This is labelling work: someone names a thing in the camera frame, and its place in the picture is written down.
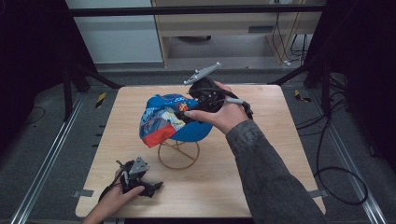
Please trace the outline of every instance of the tape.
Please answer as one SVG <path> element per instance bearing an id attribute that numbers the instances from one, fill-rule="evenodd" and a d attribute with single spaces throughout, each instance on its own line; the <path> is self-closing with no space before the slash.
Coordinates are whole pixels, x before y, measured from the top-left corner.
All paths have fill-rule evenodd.
<path id="1" fill-rule="evenodd" d="M 105 92 L 102 92 L 102 93 L 99 95 L 99 98 L 98 98 L 98 100 L 97 100 L 97 102 L 96 102 L 95 108 L 100 108 L 100 107 L 101 107 L 103 101 L 105 100 L 105 97 L 106 97 L 106 93 L 105 93 Z"/>
<path id="2" fill-rule="evenodd" d="M 93 190 L 91 189 L 82 189 L 82 190 L 75 190 L 72 194 L 74 198 L 79 198 L 81 196 L 83 197 L 92 197 L 93 195 Z"/>
<path id="3" fill-rule="evenodd" d="M 315 190 L 308 191 L 308 193 L 311 196 L 311 198 L 317 198 L 317 197 L 325 198 L 325 197 L 329 196 L 329 193 L 326 190 L 320 191 L 318 189 L 315 189 Z"/>
<path id="4" fill-rule="evenodd" d="M 297 90 L 294 91 L 294 97 L 295 97 L 297 100 L 301 100 L 301 101 L 308 102 L 308 103 L 311 102 L 311 98 L 303 98 L 303 97 L 301 97 L 300 92 L 297 91 Z"/>

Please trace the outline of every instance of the yellow tape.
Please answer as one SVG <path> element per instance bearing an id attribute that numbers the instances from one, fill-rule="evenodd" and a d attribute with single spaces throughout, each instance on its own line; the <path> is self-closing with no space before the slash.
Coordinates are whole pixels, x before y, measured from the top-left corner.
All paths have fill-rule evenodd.
<path id="1" fill-rule="evenodd" d="M 311 102 L 311 99 L 310 99 L 310 98 L 303 98 L 303 97 L 301 97 L 300 92 L 297 91 L 297 90 L 294 90 L 294 97 L 295 97 L 297 100 L 301 100 L 301 101 L 308 102 L 308 103 Z"/>
<path id="2" fill-rule="evenodd" d="M 103 101 L 105 100 L 105 97 L 106 97 L 106 93 L 105 93 L 105 92 L 102 92 L 102 93 L 99 95 L 98 100 L 96 101 L 95 108 L 100 108 L 100 107 L 101 107 Z"/>

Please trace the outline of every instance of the dark background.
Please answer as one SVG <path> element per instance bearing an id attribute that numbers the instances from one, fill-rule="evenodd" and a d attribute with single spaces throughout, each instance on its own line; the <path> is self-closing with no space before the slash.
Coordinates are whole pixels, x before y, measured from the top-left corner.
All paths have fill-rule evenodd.
<path id="1" fill-rule="evenodd" d="M 36 95 L 62 83 L 66 66 L 80 63 L 96 72 L 74 19 L 47 13 L 68 9 L 65 1 L 5 0 L 5 5 L 0 15 L 0 156 L 32 111 Z"/>
<path id="2" fill-rule="evenodd" d="M 331 72 L 346 75 L 346 97 L 374 154 L 385 157 L 396 172 L 396 2 L 329 0 L 328 4 L 342 7 L 337 13 L 323 12 L 306 62 L 320 58 L 318 66 L 323 66 L 327 60 Z M 307 79 L 320 82 L 316 69 Z"/>

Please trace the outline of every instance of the hand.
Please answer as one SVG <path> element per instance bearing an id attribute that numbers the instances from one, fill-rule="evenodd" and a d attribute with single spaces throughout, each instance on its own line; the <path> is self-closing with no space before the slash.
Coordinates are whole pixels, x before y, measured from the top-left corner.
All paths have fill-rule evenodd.
<path id="1" fill-rule="evenodd" d="M 130 191 L 122 194 L 122 187 L 120 179 L 117 180 L 114 187 L 102 198 L 102 200 L 91 210 L 91 212 L 84 218 L 82 223 L 100 223 L 108 217 L 114 215 L 119 211 L 125 204 L 133 201 L 139 193 L 141 193 L 145 187 L 139 186 Z"/>
<path id="2" fill-rule="evenodd" d="M 230 87 L 227 87 L 217 81 L 215 81 L 215 83 L 219 88 L 231 91 Z M 191 119 L 211 123 L 224 134 L 227 134 L 237 124 L 248 119 L 244 107 L 237 104 L 231 104 L 226 101 L 224 102 L 223 107 L 216 113 L 209 113 L 202 110 L 191 110 L 184 112 L 184 114 Z"/>

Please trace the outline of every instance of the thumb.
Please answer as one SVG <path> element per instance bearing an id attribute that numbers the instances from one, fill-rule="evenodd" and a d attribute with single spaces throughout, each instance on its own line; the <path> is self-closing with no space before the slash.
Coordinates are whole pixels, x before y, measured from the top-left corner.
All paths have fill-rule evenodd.
<path id="1" fill-rule="evenodd" d="M 124 193 L 124 197 L 127 198 L 127 200 L 133 200 L 139 193 L 143 192 L 145 190 L 144 186 L 137 186 L 136 188 L 133 188 L 129 190 L 128 192 Z"/>
<path id="2" fill-rule="evenodd" d="M 189 117 L 190 119 L 196 119 L 201 122 L 208 122 L 211 123 L 212 120 L 212 113 L 208 113 L 202 110 L 190 110 L 190 111 L 185 111 L 184 115 Z"/>

